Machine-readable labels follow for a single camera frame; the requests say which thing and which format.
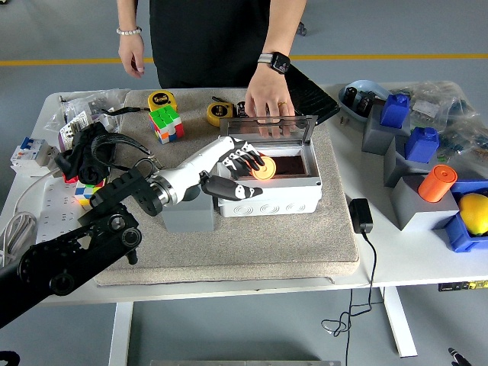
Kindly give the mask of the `person's right hand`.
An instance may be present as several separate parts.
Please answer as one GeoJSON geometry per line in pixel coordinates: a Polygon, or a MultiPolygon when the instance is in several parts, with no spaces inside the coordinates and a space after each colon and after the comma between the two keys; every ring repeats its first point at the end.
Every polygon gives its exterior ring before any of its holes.
{"type": "Polygon", "coordinates": [[[140,79],[145,72],[142,37],[139,34],[121,35],[118,53],[125,72],[140,79]]]}

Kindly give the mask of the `person's left hand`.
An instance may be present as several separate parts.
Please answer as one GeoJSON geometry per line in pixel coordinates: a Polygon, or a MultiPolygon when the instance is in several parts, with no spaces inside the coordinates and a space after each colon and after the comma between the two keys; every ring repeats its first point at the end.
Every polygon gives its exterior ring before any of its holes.
{"type": "Polygon", "coordinates": [[[294,116],[285,76],[259,63],[246,91],[245,113],[249,117],[294,116]]]}

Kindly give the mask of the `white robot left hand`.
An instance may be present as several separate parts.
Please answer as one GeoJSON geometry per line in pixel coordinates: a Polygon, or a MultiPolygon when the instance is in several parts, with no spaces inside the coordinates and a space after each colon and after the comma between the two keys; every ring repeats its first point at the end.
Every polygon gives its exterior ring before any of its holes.
{"type": "Polygon", "coordinates": [[[232,179],[211,175],[210,171],[218,162],[233,174],[237,173],[239,166],[250,172],[264,165],[262,157],[249,142],[221,136],[178,167],[158,171],[150,179],[151,186],[164,206],[179,204],[187,191],[195,186],[201,187],[206,194],[229,201],[241,201],[263,193],[261,188],[251,188],[232,179]]]}

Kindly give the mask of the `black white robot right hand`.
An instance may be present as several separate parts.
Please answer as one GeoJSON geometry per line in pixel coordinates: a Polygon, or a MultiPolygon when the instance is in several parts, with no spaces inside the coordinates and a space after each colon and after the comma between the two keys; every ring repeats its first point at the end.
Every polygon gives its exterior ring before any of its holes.
{"type": "Polygon", "coordinates": [[[453,358],[452,366],[472,366],[472,364],[454,348],[449,347],[448,352],[453,358]]]}

